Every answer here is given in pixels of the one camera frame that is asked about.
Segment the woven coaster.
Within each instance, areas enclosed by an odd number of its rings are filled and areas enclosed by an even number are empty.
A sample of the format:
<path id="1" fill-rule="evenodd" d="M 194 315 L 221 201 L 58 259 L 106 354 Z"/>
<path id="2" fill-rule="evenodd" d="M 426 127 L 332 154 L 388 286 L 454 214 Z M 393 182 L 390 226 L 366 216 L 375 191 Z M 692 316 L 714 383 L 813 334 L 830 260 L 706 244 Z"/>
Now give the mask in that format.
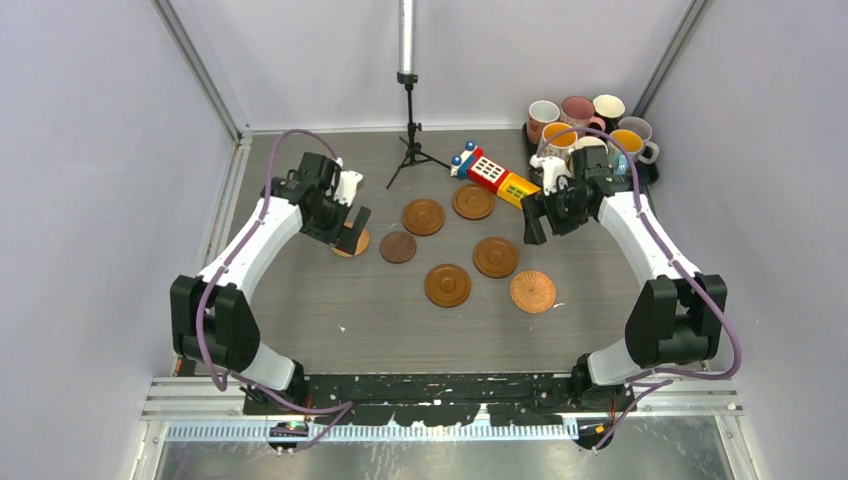
<path id="1" fill-rule="evenodd" d="M 550 277 L 540 271 L 527 270 L 512 278 L 509 294 L 521 311 L 540 314 L 553 307 L 557 290 Z"/>
<path id="2" fill-rule="evenodd" d="M 355 248 L 355 251 L 354 251 L 353 254 L 346 253 L 346 252 L 344 252 L 344 251 L 342 251 L 338 248 L 332 248 L 332 251 L 340 257 L 352 258 L 352 257 L 359 256 L 362 253 L 364 253 L 367 250 L 369 243 L 370 243 L 370 233 L 368 232 L 368 230 L 366 228 L 364 228 L 362 230 L 358 240 L 357 240 L 356 248 Z"/>

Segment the dark wooden coaster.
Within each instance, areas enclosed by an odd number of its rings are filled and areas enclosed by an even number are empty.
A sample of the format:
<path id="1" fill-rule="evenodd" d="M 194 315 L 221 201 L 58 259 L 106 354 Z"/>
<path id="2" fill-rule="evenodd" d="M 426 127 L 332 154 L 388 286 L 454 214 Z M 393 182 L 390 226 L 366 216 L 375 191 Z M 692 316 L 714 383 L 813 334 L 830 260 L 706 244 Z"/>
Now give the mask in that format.
<path id="1" fill-rule="evenodd" d="M 381 241 L 379 252 L 385 261 L 402 264 L 414 257 L 417 252 L 417 242 L 406 231 L 390 232 Z"/>

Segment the ridged wooden coaster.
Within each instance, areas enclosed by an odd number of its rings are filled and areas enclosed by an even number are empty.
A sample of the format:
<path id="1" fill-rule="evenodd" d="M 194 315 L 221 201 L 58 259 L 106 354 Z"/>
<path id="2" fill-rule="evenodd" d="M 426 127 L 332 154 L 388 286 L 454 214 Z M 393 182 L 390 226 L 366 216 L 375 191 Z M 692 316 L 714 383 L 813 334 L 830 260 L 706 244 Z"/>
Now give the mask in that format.
<path id="1" fill-rule="evenodd" d="M 442 229 L 445 222 L 443 207 L 432 199 L 417 199 L 402 212 L 404 228 L 412 235 L 430 236 Z"/>
<path id="2" fill-rule="evenodd" d="M 466 220 L 482 220 L 494 210 L 495 196 L 487 189 L 477 184 L 466 184 L 459 187 L 453 197 L 454 211 Z"/>
<path id="3" fill-rule="evenodd" d="M 424 291 L 427 298 L 442 308 L 453 308 L 464 303 L 472 291 L 472 281 L 465 269 L 456 264 L 440 264 L 425 276 Z"/>
<path id="4" fill-rule="evenodd" d="M 488 237 L 475 246 L 472 259 L 481 274 L 500 279 L 510 276 L 517 269 L 520 253 L 509 240 Z"/>

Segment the patterned mug orange inside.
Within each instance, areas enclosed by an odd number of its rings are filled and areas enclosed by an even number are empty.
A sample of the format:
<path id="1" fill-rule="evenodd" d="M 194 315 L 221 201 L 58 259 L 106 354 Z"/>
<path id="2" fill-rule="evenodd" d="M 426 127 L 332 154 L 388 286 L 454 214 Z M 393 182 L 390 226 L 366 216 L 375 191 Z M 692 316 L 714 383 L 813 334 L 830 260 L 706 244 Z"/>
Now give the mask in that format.
<path id="1" fill-rule="evenodd" d="M 557 157 L 567 161 L 574 144 L 579 140 L 579 133 L 564 122 L 553 122 L 546 125 L 540 137 L 537 148 L 538 157 Z"/>

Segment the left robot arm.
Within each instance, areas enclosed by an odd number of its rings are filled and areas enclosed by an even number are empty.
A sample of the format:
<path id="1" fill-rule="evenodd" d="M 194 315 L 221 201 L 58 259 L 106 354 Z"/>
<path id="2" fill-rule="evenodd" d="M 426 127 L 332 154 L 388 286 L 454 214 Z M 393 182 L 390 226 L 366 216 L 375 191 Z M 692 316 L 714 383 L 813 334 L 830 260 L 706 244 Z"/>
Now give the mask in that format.
<path id="1" fill-rule="evenodd" d="M 284 177 L 269 177 L 249 220 L 225 250 L 194 276 L 170 287 L 172 343 L 177 355 L 268 387 L 280 412 L 298 412 L 307 398 L 295 380 L 299 362 L 262 339 L 250 300 L 266 270 L 296 235 L 349 255 L 370 217 L 361 208 L 346 222 L 364 177 L 340 159 L 307 152 Z"/>

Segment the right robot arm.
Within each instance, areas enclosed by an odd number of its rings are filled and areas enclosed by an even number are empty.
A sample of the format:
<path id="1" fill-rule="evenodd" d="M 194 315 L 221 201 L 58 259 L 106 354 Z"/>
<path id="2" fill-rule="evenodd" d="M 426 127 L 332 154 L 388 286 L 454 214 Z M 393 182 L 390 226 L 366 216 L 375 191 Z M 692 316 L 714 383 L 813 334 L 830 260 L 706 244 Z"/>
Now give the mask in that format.
<path id="1" fill-rule="evenodd" d="M 569 394 L 584 410 L 596 410 L 611 389 L 667 365 L 715 356 L 722 332 L 727 286 L 706 275 L 675 247 L 658 223 L 639 177 L 618 175 L 600 146 L 577 150 L 571 162 L 534 155 L 539 192 L 525 196 L 523 240 L 541 245 L 594 220 L 615 239 L 641 284 L 621 340 L 582 355 L 571 372 Z"/>

